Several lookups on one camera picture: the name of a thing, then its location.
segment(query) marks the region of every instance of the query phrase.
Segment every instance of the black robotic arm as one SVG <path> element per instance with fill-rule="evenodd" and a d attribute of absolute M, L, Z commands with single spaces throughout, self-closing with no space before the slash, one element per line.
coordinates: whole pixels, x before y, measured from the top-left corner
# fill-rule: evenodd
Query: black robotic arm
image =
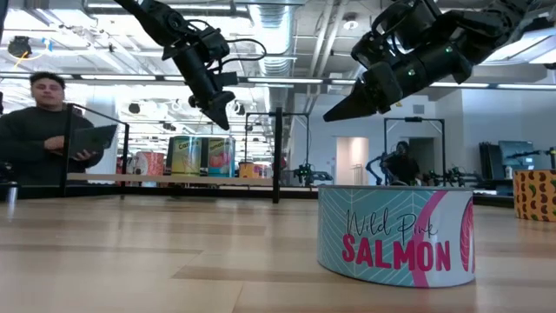
<path fill-rule="evenodd" d="M 214 29 L 204 21 L 186 20 L 167 4 L 155 0 L 114 1 L 131 13 L 145 32 L 164 47 L 162 60 L 169 58 L 174 60 L 186 84 L 193 92 L 189 104 L 201 109 L 204 115 L 223 129 L 229 130 L 226 106 L 235 99 L 235 95 L 222 88 L 238 84 L 238 79 L 235 72 L 222 73 L 222 66 L 237 59 L 222 61 L 229 55 L 230 48 L 220 29 Z M 205 23 L 206 27 L 201 30 L 192 22 Z M 265 57 L 266 50 L 262 48 L 263 55 L 249 61 Z M 218 66 L 209 69 L 213 63 L 218 63 Z"/>
<path fill-rule="evenodd" d="M 481 12 L 444 14 L 433 0 L 395 1 L 353 47 L 352 58 L 367 71 L 324 120 L 384 114 L 393 103 L 448 76 L 465 82 L 473 66 L 510 40 L 534 1 L 494 0 Z M 410 52 L 401 52 L 395 39 Z"/>

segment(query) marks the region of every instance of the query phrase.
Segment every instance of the man's hand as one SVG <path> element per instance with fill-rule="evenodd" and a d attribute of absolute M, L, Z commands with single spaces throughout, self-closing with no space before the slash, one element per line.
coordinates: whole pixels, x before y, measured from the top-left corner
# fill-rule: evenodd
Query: man's hand
<path fill-rule="evenodd" d="M 56 136 L 44 141 L 44 148 L 49 151 L 61 150 L 63 149 L 63 136 Z"/>
<path fill-rule="evenodd" d="M 87 150 L 84 150 L 81 153 L 77 153 L 77 156 L 73 156 L 72 159 L 76 160 L 76 161 L 87 161 L 89 159 L 91 159 L 92 157 L 94 157 L 96 155 L 96 152 L 91 152 L 89 153 Z"/>
<path fill-rule="evenodd" d="M 55 155 L 63 156 L 63 151 L 61 150 L 52 150 L 51 152 L 54 153 Z M 87 161 L 92 157 L 96 156 L 96 154 L 97 154 L 96 152 L 88 152 L 87 150 L 84 150 L 83 152 L 77 153 L 76 156 L 73 156 L 71 158 L 76 161 Z"/>

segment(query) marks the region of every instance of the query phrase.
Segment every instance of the wild pink salmon label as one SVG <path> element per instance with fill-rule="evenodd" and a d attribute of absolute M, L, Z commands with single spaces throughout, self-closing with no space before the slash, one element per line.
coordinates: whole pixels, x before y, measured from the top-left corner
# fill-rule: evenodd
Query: wild pink salmon label
<path fill-rule="evenodd" d="M 472 199 L 457 189 L 319 188 L 319 263 L 374 283 L 468 283 L 475 272 Z"/>

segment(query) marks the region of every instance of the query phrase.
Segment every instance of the dark hair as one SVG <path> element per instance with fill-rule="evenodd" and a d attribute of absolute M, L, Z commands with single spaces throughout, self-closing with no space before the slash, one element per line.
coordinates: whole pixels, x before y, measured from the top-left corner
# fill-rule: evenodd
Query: dark hair
<path fill-rule="evenodd" d="M 38 81 L 40 79 L 43 79 L 43 78 L 51 79 L 51 80 L 59 83 L 63 90 L 66 89 L 66 82 L 63 80 L 63 78 L 59 77 L 58 75 L 56 75 L 54 73 L 50 73 L 50 72 L 37 72 L 37 73 L 31 75 L 31 77 L 29 79 L 30 82 L 31 82 L 31 86 L 33 85 L 33 83 L 36 83 L 36 81 Z"/>
<path fill-rule="evenodd" d="M 407 141 L 399 141 L 398 144 L 396 144 L 396 149 L 400 146 L 402 146 L 405 151 L 409 151 L 409 143 L 407 143 Z"/>

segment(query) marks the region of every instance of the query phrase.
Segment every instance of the pole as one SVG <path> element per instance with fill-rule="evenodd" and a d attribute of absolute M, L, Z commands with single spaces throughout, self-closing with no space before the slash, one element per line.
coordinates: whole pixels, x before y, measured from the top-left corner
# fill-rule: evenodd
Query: pole
<path fill-rule="evenodd" d="M 550 148 L 550 166 L 556 170 L 556 149 L 554 147 Z"/>
<path fill-rule="evenodd" d="M 122 174 L 128 173 L 128 141 L 129 141 L 129 124 L 125 124 L 125 134 L 123 135 L 123 155 L 122 155 Z M 125 189 L 125 181 L 122 182 L 122 191 Z"/>
<path fill-rule="evenodd" d="M 388 127 L 388 120 L 389 118 L 384 118 L 384 153 L 388 153 L 388 133 L 387 133 L 387 127 Z M 384 185 L 387 186 L 389 183 L 388 181 L 388 175 L 384 176 Z"/>
<path fill-rule="evenodd" d="M 68 184 L 68 170 L 70 168 L 71 120 L 73 118 L 73 104 L 66 106 L 66 128 L 63 134 L 63 165 L 60 173 L 60 196 L 66 197 Z"/>
<path fill-rule="evenodd" d="M 243 158 L 243 162 L 247 162 L 247 124 L 249 122 L 249 113 L 245 114 L 245 145 L 243 146 L 245 148 L 245 157 Z"/>
<path fill-rule="evenodd" d="M 307 114 L 305 116 L 305 118 L 307 118 L 307 142 L 305 143 L 305 145 L 307 146 L 307 153 L 306 153 L 305 159 L 307 160 L 306 162 L 308 164 L 309 163 L 309 137 L 311 136 L 311 134 L 309 132 L 309 114 Z"/>
<path fill-rule="evenodd" d="M 282 133 L 282 110 L 276 108 L 275 114 L 275 166 L 273 168 L 272 202 L 280 202 L 280 175 L 281 175 L 281 133 Z"/>
<path fill-rule="evenodd" d="M 439 121 L 442 126 L 442 182 L 446 186 L 446 125 L 444 119 Z"/>

